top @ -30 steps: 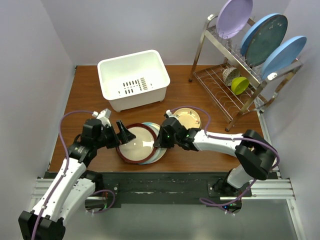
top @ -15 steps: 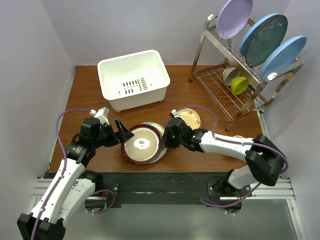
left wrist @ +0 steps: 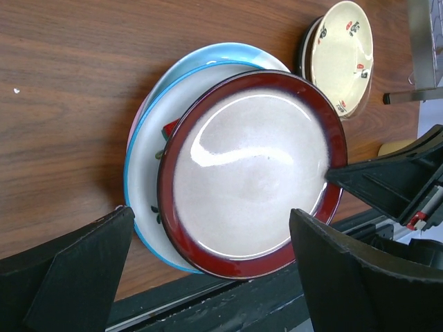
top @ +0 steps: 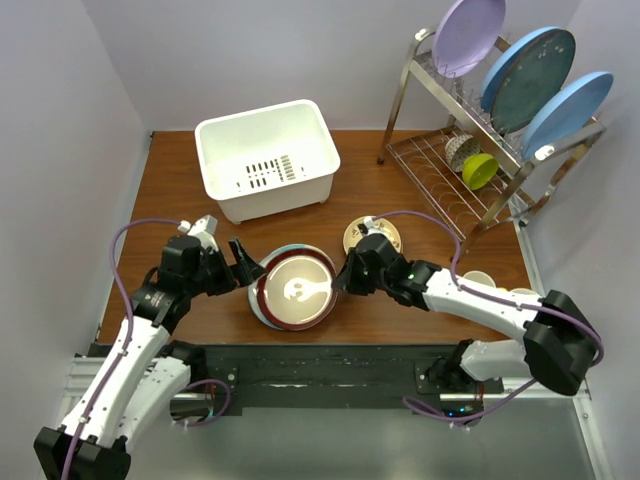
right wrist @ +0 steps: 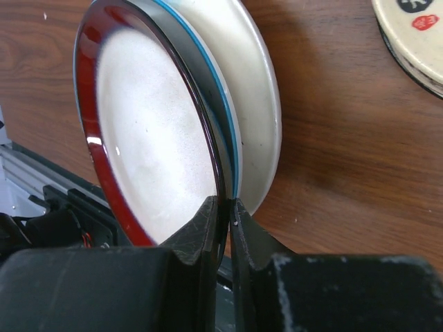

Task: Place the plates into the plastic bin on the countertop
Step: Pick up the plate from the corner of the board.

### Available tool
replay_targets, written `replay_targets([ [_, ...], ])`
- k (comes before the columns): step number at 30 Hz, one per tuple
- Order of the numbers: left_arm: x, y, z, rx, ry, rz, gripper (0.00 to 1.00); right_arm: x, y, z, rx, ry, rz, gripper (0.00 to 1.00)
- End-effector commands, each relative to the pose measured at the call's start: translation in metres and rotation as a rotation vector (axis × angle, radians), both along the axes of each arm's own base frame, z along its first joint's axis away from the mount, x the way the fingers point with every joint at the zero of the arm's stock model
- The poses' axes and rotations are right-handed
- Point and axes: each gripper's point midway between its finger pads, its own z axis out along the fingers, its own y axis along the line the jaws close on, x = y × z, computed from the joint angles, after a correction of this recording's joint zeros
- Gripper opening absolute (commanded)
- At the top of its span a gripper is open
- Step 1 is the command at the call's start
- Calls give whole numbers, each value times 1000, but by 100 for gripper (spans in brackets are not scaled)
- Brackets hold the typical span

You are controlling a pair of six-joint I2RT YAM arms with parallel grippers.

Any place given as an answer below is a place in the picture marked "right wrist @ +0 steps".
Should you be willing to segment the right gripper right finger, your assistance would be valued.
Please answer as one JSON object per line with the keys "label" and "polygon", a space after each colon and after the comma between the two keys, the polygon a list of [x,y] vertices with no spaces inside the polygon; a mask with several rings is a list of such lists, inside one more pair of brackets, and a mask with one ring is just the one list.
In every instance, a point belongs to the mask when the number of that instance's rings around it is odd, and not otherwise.
{"label": "right gripper right finger", "polygon": [[296,255],[264,229],[239,199],[230,202],[230,246],[238,266],[262,270],[274,254]]}

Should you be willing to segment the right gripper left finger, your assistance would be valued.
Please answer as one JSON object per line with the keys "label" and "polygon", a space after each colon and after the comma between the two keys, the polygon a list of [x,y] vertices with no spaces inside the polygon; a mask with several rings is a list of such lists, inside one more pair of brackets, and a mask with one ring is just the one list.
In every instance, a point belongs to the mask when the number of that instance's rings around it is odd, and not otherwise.
{"label": "right gripper left finger", "polygon": [[209,196],[202,203],[197,213],[183,227],[159,245],[171,250],[178,259],[193,266],[204,255],[208,255],[213,264],[218,263],[218,200]]}

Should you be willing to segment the red rimmed beige plate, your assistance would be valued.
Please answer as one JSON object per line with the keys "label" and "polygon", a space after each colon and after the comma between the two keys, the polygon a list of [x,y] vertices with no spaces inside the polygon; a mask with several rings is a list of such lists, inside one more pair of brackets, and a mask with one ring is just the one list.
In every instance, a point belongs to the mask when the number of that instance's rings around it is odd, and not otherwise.
{"label": "red rimmed beige plate", "polygon": [[137,246],[164,242],[209,196],[226,197],[209,107],[187,64],[200,57],[160,1],[93,1],[79,26],[78,113],[108,203]]}

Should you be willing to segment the blue cream leaf plate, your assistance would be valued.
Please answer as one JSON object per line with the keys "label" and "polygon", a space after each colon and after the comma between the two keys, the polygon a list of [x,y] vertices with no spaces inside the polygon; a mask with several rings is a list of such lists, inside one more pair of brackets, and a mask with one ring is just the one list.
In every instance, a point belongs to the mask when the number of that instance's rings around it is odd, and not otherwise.
{"label": "blue cream leaf plate", "polygon": [[267,196],[280,158],[282,111],[271,57],[241,1],[170,1],[209,47],[228,85],[242,138],[239,197],[254,214]]}

